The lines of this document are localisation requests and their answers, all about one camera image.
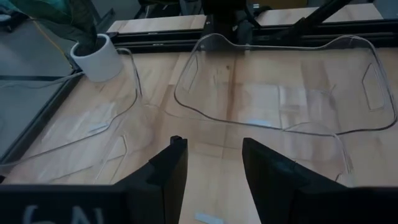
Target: floor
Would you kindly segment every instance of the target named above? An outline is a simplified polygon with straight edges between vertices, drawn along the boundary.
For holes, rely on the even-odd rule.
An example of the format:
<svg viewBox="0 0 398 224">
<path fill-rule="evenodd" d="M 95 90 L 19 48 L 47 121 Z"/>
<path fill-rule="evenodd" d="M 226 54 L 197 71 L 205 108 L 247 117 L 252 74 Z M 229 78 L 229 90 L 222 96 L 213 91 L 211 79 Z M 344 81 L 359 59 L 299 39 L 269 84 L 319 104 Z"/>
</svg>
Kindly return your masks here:
<svg viewBox="0 0 398 224">
<path fill-rule="evenodd" d="M 308 0 L 308 6 L 319 6 L 326 0 Z M 362 3 L 366 0 L 354 0 Z M 137 0 L 105 1 L 93 0 L 100 15 L 113 8 L 116 15 L 103 26 L 115 20 L 132 19 L 139 10 Z M 398 1 L 375 0 L 375 6 L 384 18 L 398 17 Z M 68 51 L 72 42 L 62 40 L 50 32 L 46 32 L 64 51 Z M 65 76 L 70 73 L 68 62 L 36 28 L 32 22 L 25 22 L 13 33 L 0 31 L 0 75 L 42 75 Z M 0 86 L 9 81 L 0 81 Z M 24 82 L 29 85 L 41 85 L 44 82 Z M 19 133 L 29 124 L 41 109 L 42 105 L 56 91 L 57 86 L 39 90 L 26 88 L 0 88 L 0 156 L 18 137 Z"/>
</svg>

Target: wooden table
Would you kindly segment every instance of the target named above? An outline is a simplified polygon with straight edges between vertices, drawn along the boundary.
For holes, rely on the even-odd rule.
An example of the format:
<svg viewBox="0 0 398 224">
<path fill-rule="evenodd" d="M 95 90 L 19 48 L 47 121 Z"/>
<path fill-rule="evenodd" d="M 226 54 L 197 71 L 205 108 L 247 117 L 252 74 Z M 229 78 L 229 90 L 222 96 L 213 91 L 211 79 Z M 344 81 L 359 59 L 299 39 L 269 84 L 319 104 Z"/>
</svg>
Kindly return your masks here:
<svg viewBox="0 0 398 224">
<path fill-rule="evenodd" d="M 268 11 L 261 15 L 258 21 L 261 25 L 292 24 L 314 10 L 314 8 L 306 8 Z M 328 21 L 381 18 L 380 13 L 372 4 L 359 4 L 344 7 Z M 204 22 L 205 16 L 116 21 L 109 31 L 123 33 L 197 29 L 202 28 Z M 397 94 L 398 69 L 396 61 L 398 51 L 396 49 L 378 49 L 377 52 L 382 60 L 392 91 Z M 331 54 L 333 54 L 333 58 L 339 58 L 339 55 L 345 53 L 332 52 Z M 259 223 L 244 175 L 241 151 L 236 148 L 236 145 L 245 135 L 265 138 L 268 142 L 267 145 L 275 148 L 278 148 L 281 141 L 278 137 L 273 138 L 274 133 L 269 131 L 253 132 L 253 130 L 245 128 L 237 130 L 223 123 L 208 121 L 200 123 L 161 113 L 159 108 L 174 115 L 192 115 L 191 112 L 184 114 L 185 110 L 178 107 L 172 98 L 173 88 L 188 57 L 188 53 L 134 55 L 144 95 L 142 101 L 140 99 L 136 101 L 137 95 L 134 88 L 136 81 L 128 57 L 123 56 L 124 71 L 106 83 L 91 83 L 83 77 L 27 151 L 25 157 L 79 139 L 82 140 L 36 158 L 36 160 L 13 166 L 6 182 L 48 182 L 51 180 L 53 183 L 61 184 L 92 184 L 94 179 L 97 184 L 117 182 L 165 148 L 170 136 L 179 134 L 188 137 L 190 142 L 188 179 L 181 223 L 198 223 L 194 220 L 196 212 L 222 218 L 227 223 Z M 282 55 L 274 52 L 268 54 L 267 57 L 278 59 L 282 58 Z M 215 62 L 230 68 L 228 67 L 230 61 L 216 58 Z M 265 76 L 265 79 L 271 78 L 274 82 L 272 84 L 278 85 L 314 89 L 331 87 L 331 84 L 325 83 L 325 80 L 332 80 L 333 77 L 325 72 L 322 63 L 309 66 L 303 63 L 293 63 L 290 60 L 285 60 L 285 62 L 286 64 L 283 65 L 285 72 L 289 73 L 298 69 L 296 77 L 280 75 L 279 78 Z M 275 62 L 272 60 L 257 61 L 254 63 L 255 66 L 250 69 L 270 69 L 274 64 Z M 242 73 L 245 71 L 244 65 L 242 67 L 232 66 L 235 66 L 235 70 L 241 69 Z M 335 74 L 341 75 L 338 66 L 327 69 L 335 69 Z M 304 75 L 309 73 L 315 75 L 311 77 Z M 226 116 L 233 117 L 234 115 L 227 113 Z M 344 119 L 343 121 L 349 126 L 349 121 Z M 190 125 L 195 125 L 195 129 L 199 131 L 192 131 Z M 86 138 L 106 128 L 105 132 Z M 396 136 L 398 136 L 398 127 L 395 125 L 381 132 L 354 133 L 341 138 L 354 166 L 353 176 L 356 185 L 398 185 L 398 175 L 395 172 L 397 169 L 395 160 L 398 157 Z M 310 144 L 314 144 L 311 151 L 316 151 L 319 142 L 314 141 Z M 313 153 L 312 156 L 315 161 L 322 158 L 316 153 Z M 103 157 L 108 158 L 109 161 L 101 166 Z M 317 162 L 303 163 L 317 169 Z M 321 161 L 320 164 L 321 166 L 326 164 L 328 167 L 327 162 Z M 341 164 L 336 165 L 336 161 L 332 161 L 330 165 L 331 167 L 341 166 Z M 335 170 L 329 178 L 334 178 L 333 175 L 335 175 Z"/>
</svg>

